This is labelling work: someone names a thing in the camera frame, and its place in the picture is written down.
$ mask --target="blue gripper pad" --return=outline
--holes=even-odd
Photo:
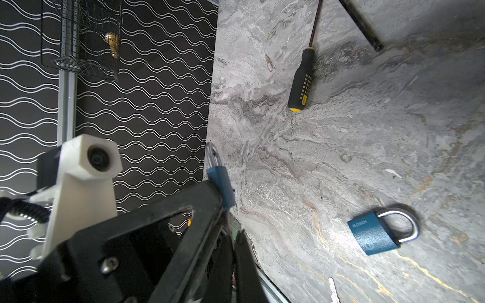
[[[366,255],[374,255],[399,248],[399,242],[387,223],[377,213],[353,219],[347,224]]]
[[[221,192],[224,212],[236,205],[234,192],[232,191],[231,180],[225,166],[214,166],[207,169],[207,177]]]

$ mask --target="camera lens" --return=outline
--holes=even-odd
[[[91,165],[100,172],[106,170],[110,166],[110,156],[108,153],[99,147],[88,149],[88,160]]]

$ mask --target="black wavy pattern backdrop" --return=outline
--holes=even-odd
[[[77,135],[118,143],[119,214],[202,180],[217,24],[217,7],[204,0],[123,0],[122,7],[118,82],[79,76],[76,117]],[[40,1],[0,0],[0,9],[0,190],[29,192],[36,156],[56,145],[58,72],[40,67]],[[49,34],[54,45],[44,47],[57,49],[56,39]],[[173,221],[177,232],[190,215]],[[2,275],[35,271],[29,251],[42,240],[26,239],[28,227],[2,223]]]
[[[77,134],[118,143],[118,212],[202,180],[217,9],[124,0],[118,82],[79,76]],[[172,221],[177,232],[189,213]]]
[[[56,69],[40,64],[40,1],[0,0],[0,190],[35,189],[35,159],[57,145]],[[59,37],[45,47],[56,49]],[[0,226],[0,273],[20,277],[35,271],[30,221],[6,219]]]

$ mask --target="metal rod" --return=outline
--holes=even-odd
[[[61,45],[59,57],[75,57],[77,51],[79,3],[76,0],[62,2]],[[71,140],[76,127],[76,98],[78,75],[66,70],[59,70],[59,94],[57,98],[57,145]]]
[[[354,21],[357,27],[360,29],[364,37],[367,41],[371,44],[375,51],[381,51],[383,48],[382,43],[377,39],[375,34],[372,32],[371,27],[367,24],[367,22],[362,18],[359,12],[353,7],[351,3],[347,3],[346,0],[339,0],[340,4],[342,4],[343,8],[347,11],[350,18]]]
[[[44,0],[40,1],[40,65],[44,66]]]
[[[320,9],[322,8],[322,3],[323,3],[323,0],[318,1],[317,13],[315,14],[315,21],[313,21],[313,29],[311,30],[310,44],[308,45],[309,48],[313,45],[313,37],[315,37],[315,32],[317,30],[318,16],[320,16]]]

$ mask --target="bolt head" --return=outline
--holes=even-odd
[[[123,303],[138,303],[138,300],[135,296],[131,296],[127,297],[126,300],[123,301]]]
[[[116,257],[108,257],[103,260],[101,264],[101,273],[102,274],[109,274],[115,269],[118,268],[119,261]]]

